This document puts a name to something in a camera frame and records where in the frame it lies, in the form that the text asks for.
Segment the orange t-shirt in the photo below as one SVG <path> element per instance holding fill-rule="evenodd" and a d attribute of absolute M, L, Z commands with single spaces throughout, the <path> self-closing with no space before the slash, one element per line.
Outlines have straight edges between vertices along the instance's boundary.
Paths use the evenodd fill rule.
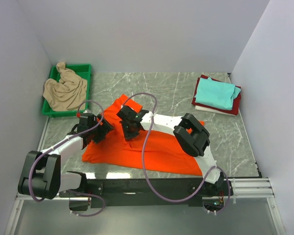
<path fill-rule="evenodd" d="M 147 169 L 168 173 L 202 176 L 195 159 L 187 155 L 176 142 L 172 135 L 152 131 L 147 145 L 143 146 L 146 131 L 142 131 L 138 137 L 126 141 L 123 135 L 120 118 L 117 112 L 121 105 L 126 104 L 135 112 L 142 110 L 142 105 L 128 100 L 122 94 L 113 104 L 105 109 L 104 118 L 112 124 L 115 129 L 109 132 L 105 139 L 96 144 L 91 142 L 84 154 L 82 161 L 99 164 L 106 163 L 137 169 Z"/>

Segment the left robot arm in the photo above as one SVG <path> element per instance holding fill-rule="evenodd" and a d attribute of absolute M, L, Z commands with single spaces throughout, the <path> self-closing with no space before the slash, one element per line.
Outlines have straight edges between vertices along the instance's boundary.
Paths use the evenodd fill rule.
<path fill-rule="evenodd" d="M 76 196 L 88 191 L 86 175 L 81 172 L 61 173 L 68 158 L 91 142 L 99 143 L 114 130 L 102 115 L 81 114 L 79 123 L 57 144 L 42 151 L 27 153 L 18 183 L 18 193 L 34 200 L 53 199 L 59 192 L 71 190 Z"/>

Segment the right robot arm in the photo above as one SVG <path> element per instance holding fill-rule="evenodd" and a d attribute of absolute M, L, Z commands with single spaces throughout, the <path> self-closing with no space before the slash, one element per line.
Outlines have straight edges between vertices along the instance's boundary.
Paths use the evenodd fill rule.
<path fill-rule="evenodd" d="M 217 195 L 222 190 L 225 176 L 217 168 L 212 155 L 210 134 L 192 114 L 171 117 L 154 114 L 148 110 L 137 113 L 124 105 L 117 116 L 121 119 L 123 135 L 127 141 L 137 137 L 140 131 L 149 130 L 174 136 L 181 149 L 187 155 L 194 157 L 203 176 L 206 177 L 203 187 L 207 193 Z"/>

